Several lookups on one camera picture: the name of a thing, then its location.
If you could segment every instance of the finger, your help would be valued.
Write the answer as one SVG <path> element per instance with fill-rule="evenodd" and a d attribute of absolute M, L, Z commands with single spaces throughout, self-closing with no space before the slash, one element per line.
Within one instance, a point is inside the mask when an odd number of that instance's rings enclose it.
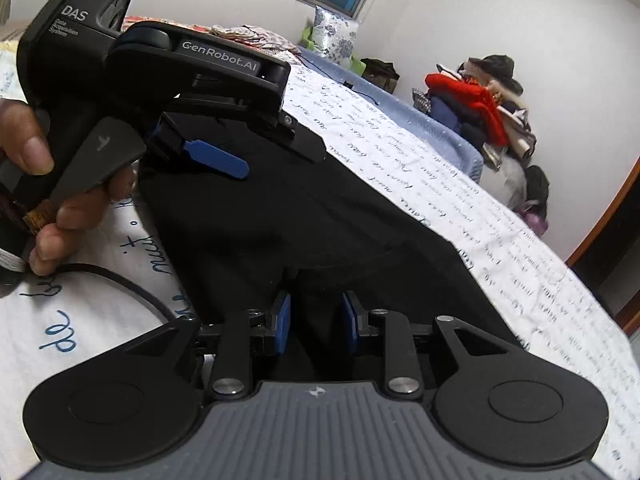
<path fill-rule="evenodd" d="M 82 235 L 82 231 L 59 229 L 55 224 L 44 226 L 29 257 L 33 272 L 40 276 L 53 272 L 61 260 L 78 250 Z"/>
<path fill-rule="evenodd" d="M 31 174 L 46 174 L 53 169 L 49 145 L 33 110 L 20 101 L 0 100 L 0 148 Z"/>
<path fill-rule="evenodd" d="M 36 249 L 31 251 L 29 255 L 29 266 L 34 274 L 38 276 L 47 276 L 52 274 L 58 266 L 57 260 L 45 261 L 38 256 Z"/>
<path fill-rule="evenodd" d="M 60 229 L 93 229 L 102 221 L 108 204 L 109 197 L 101 187 L 71 197 L 58 209 L 56 225 Z"/>
<path fill-rule="evenodd" d="M 131 166 L 122 168 L 118 173 L 113 175 L 107 184 L 107 192 L 112 200 L 122 200 L 126 198 L 131 189 L 133 183 L 136 181 L 136 172 L 133 171 Z"/>

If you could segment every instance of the metal screw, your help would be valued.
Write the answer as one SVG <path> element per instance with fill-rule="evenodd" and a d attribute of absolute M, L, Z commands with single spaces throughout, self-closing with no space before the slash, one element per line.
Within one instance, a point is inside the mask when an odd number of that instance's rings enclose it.
<path fill-rule="evenodd" d="M 420 383 L 411 377 L 396 377 L 389 381 L 388 386 L 396 394 L 412 394 L 420 388 Z"/>
<path fill-rule="evenodd" d="M 244 384 L 238 379 L 218 379 L 213 383 L 213 391 L 220 395 L 239 394 L 244 390 Z"/>

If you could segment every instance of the bed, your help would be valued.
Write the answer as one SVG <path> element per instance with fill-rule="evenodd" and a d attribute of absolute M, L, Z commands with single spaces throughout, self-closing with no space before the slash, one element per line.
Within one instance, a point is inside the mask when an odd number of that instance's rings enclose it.
<path fill-rule="evenodd" d="M 473 181 L 480 182 L 482 156 L 456 132 L 319 54 L 306 48 L 300 48 L 300 51 L 304 66 L 337 83 L 347 81 L 353 84 L 354 92 L 375 105 L 398 126 L 426 140 L 449 164 L 466 173 Z"/>
<path fill-rule="evenodd" d="M 12 52 L 0 51 L 0 68 L 0 93 L 20 98 Z M 609 425 L 594 461 L 616 480 L 636 480 L 640 372 L 625 335 L 571 270 L 424 138 L 345 86 L 292 66 L 284 109 L 322 135 L 328 152 L 354 174 L 450 240 L 525 348 L 602 391 Z M 189 311 L 136 194 L 111 205 L 76 260 L 127 276 L 177 316 Z M 0 316 L 0 476 L 14 480 L 37 462 L 21 423 L 28 393 L 45 378 L 162 321 L 125 291 L 84 275 L 31 276 L 2 292 Z"/>

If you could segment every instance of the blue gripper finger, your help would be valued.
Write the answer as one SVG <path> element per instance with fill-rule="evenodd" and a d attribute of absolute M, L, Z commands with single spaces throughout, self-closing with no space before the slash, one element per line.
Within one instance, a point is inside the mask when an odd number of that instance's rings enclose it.
<path fill-rule="evenodd" d="M 204 164 L 212 170 L 240 179 L 249 175 L 249 165 L 244 160 L 204 140 L 187 140 L 184 143 L 184 151 L 189 153 L 191 160 Z"/>
<path fill-rule="evenodd" d="M 344 329 L 347 337 L 349 354 L 354 355 L 360 346 L 360 334 L 358 333 L 358 320 L 356 313 L 346 294 L 342 295 L 342 314 L 344 317 Z"/>
<path fill-rule="evenodd" d="M 276 354 L 284 354 L 284 349 L 287 346 L 287 337 L 289 336 L 289 325 L 291 323 L 291 295 L 287 294 L 282 301 L 280 307 L 280 313 L 276 320 L 275 327 L 275 339 L 276 339 Z"/>

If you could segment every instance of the floral pillow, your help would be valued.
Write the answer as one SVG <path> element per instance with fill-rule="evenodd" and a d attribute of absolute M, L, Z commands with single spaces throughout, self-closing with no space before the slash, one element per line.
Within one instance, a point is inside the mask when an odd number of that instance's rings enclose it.
<path fill-rule="evenodd" d="M 357 33 L 358 22 L 338 16 L 322 7 L 316 7 L 311 41 L 314 42 L 315 52 L 320 56 L 344 68 L 349 68 Z"/>

